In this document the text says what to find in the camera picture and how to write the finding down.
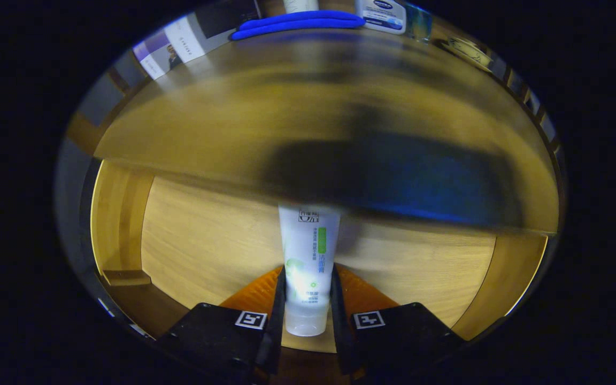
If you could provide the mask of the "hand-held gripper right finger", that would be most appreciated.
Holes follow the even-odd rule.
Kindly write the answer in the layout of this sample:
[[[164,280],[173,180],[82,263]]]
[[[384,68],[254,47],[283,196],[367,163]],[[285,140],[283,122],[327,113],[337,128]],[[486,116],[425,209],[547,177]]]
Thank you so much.
[[[422,304],[400,305],[341,265],[330,304],[340,369],[351,378],[419,378],[466,343]]]

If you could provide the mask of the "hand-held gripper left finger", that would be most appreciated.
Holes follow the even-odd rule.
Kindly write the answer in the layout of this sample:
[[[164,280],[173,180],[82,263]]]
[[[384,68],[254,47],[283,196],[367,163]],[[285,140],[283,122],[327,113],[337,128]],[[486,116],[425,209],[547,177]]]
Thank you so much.
[[[220,305],[197,304],[156,348],[205,384],[267,384],[279,366],[286,287],[280,266]]]

